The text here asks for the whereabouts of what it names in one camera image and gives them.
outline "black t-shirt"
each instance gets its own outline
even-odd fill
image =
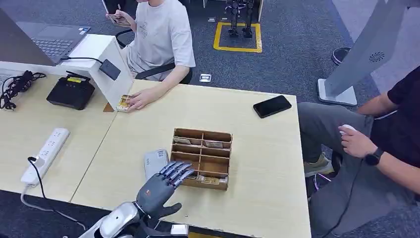
[[[370,138],[377,147],[420,168],[420,66],[388,91],[398,110],[375,120]]]

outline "wooden organizer box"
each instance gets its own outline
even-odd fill
[[[232,135],[176,128],[170,161],[192,163],[195,172],[182,185],[227,190]]]

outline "man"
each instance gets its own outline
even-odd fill
[[[192,37],[187,10],[178,0],[137,0],[134,20],[117,10],[113,18],[120,26],[135,32],[134,41],[123,49],[124,58],[133,76],[151,68],[175,62],[172,71],[160,73],[148,80],[161,81],[153,88],[135,93],[129,111],[141,109],[175,87],[195,67]]]
[[[348,210],[332,231],[335,235],[394,208],[415,204],[415,193],[420,194],[420,66],[357,113],[313,103],[298,104],[298,113],[307,176],[327,171],[329,162],[321,153],[321,144],[343,155],[337,177],[311,197],[315,233],[323,234],[337,224],[352,187]],[[342,127],[344,124],[357,131]]]

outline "shoe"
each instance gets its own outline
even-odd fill
[[[305,170],[305,177],[311,177],[316,174],[327,175],[334,172],[332,163],[329,159],[326,158],[325,153],[323,152],[316,163],[303,163]]]

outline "robotic finger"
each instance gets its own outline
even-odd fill
[[[184,179],[186,179],[192,173],[194,173],[194,169],[187,170],[183,175],[181,175],[181,177],[179,177],[177,180],[175,180],[173,182],[173,185],[175,186],[175,189],[177,187],[179,187],[181,185],[182,181],[184,181]]]
[[[169,164],[167,164],[165,167],[163,167],[163,169],[159,172],[159,174],[163,175],[163,173],[166,172],[166,170],[171,167],[172,165],[174,165],[176,163],[176,161],[171,161]]]
[[[185,162],[176,162],[174,165],[169,167],[169,169],[164,173],[166,177],[168,177],[177,167],[183,165]]]
[[[174,181],[176,177],[183,174],[185,172],[185,170],[187,170],[187,168],[189,168],[192,165],[193,164],[191,164],[191,163],[187,163],[187,164],[184,164],[183,166],[179,167],[179,169],[169,177],[169,180]]]

